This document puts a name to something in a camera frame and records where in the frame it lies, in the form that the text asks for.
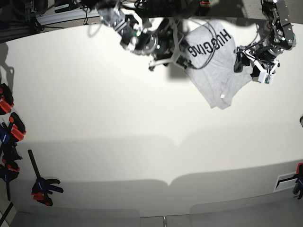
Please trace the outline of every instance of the gray t-shirt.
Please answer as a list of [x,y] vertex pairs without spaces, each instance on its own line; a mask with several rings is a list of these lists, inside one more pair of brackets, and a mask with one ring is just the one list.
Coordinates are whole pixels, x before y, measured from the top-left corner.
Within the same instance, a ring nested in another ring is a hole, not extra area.
[[209,23],[186,36],[185,39],[190,45],[186,50],[186,56],[196,68],[203,66],[214,51],[217,37],[214,55],[204,68],[199,70],[187,68],[186,73],[212,108],[217,106],[225,109],[232,104],[232,97],[238,90],[251,81],[252,67],[244,67],[241,73],[233,71],[236,61],[234,38],[219,20],[212,20]]

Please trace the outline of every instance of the white backdrop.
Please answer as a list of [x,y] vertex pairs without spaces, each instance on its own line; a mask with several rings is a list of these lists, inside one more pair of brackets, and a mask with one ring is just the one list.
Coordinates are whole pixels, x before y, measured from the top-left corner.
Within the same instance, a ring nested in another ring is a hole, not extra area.
[[[254,25],[223,25],[237,45],[256,35]],[[30,190],[35,179],[29,148],[41,175],[62,181],[58,207],[187,214],[199,203],[271,193],[303,159],[303,26],[294,32],[297,46],[279,56],[274,84],[250,82],[226,110],[211,109],[180,69],[148,71],[150,58],[124,51],[105,26],[8,42],[27,127],[12,183],[17,208],[35,204],[20,202],[31,198],[20,184]]]

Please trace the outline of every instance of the white tag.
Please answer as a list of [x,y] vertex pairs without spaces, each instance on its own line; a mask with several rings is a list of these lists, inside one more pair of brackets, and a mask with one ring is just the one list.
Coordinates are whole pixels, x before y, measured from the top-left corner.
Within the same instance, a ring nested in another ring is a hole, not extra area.
[[67,7],[69,7],[69,6],[70,6],[69,4],[65,4],[65,5],[56,6],[56,7],[55,7],[55,10],[58,10],[58,9],[63,9],[63,8],[67,8]]

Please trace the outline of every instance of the wire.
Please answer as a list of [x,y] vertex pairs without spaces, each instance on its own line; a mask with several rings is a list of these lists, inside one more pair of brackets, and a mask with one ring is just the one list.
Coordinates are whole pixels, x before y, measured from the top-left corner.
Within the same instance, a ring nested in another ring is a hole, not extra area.
[[205,24],[202,25],[202,24],[200,24],[200,23],[198,23],[198,22],[196,22],[196,21],[194,21],[194,20],[192,20],[192,19],[188,19],[188,20],[190,20],[190,21],[192,21],[192,22],[194,22],[194,23],[196,23],[196,24],[199,24],[199,25],[201,25],[201,26],[206,27],[207,30],[212,34],[213,38],[214,38],[214,36],[215,36],[215,38],[216,38],[216,42],[215,42],[214,48],[213,48],[214,51],[209,55],[209,57],[208,57],[208,59],[206,60],[206,62],[205,62],[201,67],[199,67],[199,68],[195,67],[195,66],[192,65],[192,64],[189,65],[189,67],[192,68],[192,69],[200,70],[200,69],[205,68],[205,67],[209,64],[209,62],[212,60],[212,58],[213,58],[213,56],[214,56],[214,53],[215,53],[215,51],[216,51],[216,46],[218,45],[218,37],[217,37],[216,30],[215,30],[214,27],[209,23],[209,21],[206,21],[206,24],[208,24],[208,25],[212,28],[212,30],[214,31],[214,35],[213,35],[213,33],[211,32],[211,30],[210,30]]
[[253,41],[250,42],[249,45],[252,45],[253,42],[254,42],[254,41],[257,39],[257,37],[258,37],[259,32],[258,32],[258,25],[257,25],[257,24],[256,24],[256,28],[257,28],[257,34],[256,34],[255,38],[253,39]]
[[254,56],[254,55],[252,55],[252,54],[248,54],[248,53],[246,53],[246,51],[247,51],[247,50],[243,51],[244,54],[245,54],[245,55],[248,55],[248,56],[250,56],[250,57],[252,57],[255,61],[261,61],[261,62],[267,63],[267,64],[269,64],[269,65],[272,65],[272,64],[273,64],[272,62],[269,62],[269,61],[267,61],[267,60],[261,60],[260,58]]
[[83,10],[84,12],[86,12],[85,9],[83,8],[83,6],[80,3],[77,2],[77,0],[73,0],[73,2],[76,3],[81,10]]
[[86,12],[85,12],[85,18],[84,18],[84,21],[83,21],[83,25],[88,25],[88,18],[87,18],[87,12],[88,12],[89,8],[86,8]]
[[253,47],[253,46],[256,46],[256,45],[261,44],[264,40],[266,40],[266,39],[270,36],[271,31],[272,31],[272,30],[270,30],[269,33],[268,33],[268,35],[265,36],[263,39],[261,39],[259,42],[247,46],[243,51],[248,50],[249,48],[251,48],[251,47]]

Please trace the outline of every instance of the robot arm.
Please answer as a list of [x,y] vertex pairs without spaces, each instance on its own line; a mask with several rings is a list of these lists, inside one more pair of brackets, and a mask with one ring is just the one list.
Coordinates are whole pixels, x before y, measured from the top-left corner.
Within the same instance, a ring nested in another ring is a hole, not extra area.
[[280,66],[276,57],[284,50],[291,50],[296,45],[295,35],[289,19],[288,8],[284,0],[261,1],[262,11],[268,19],[269,34],[261,41],[237,49],[235,72],[241,72],[243,65],[253,65],[252,77],[258,77],[260,83],[270,84],[273,74]]
[[[178,24],[183,18],[194,14],[200,6],[200,0],[189,0],[190,3],[185,9],[180,8],[184,0],[160,1],[174,4],[174,18],[164,18],[155,31],[150,30],[148,18],[141,17],[142,11],[127,8],[119,0],[82,0],[81,3],[91,9],[97,9],[101,22],[112,27],[121,36],[120,44],[126,50],[138,55],[153,56],[150,70],[157,65],[169,63],[186,68],[190,66],[190,62],[181,55],[185,49],[182,42],[184,35],[178,31]],[[137,1],[136,4],[140,6],[143,2]],[[270,32],[257,43],[238,47],[234,71],[241,72],[243,65],[250,65],[252,62],[252,77],[259,77],[262,83],[270,83],[276,67],[279,66],[276,57],[295,46],[295,35],[284,0],[261,0],[261,4],[263,14],[268,19]]]

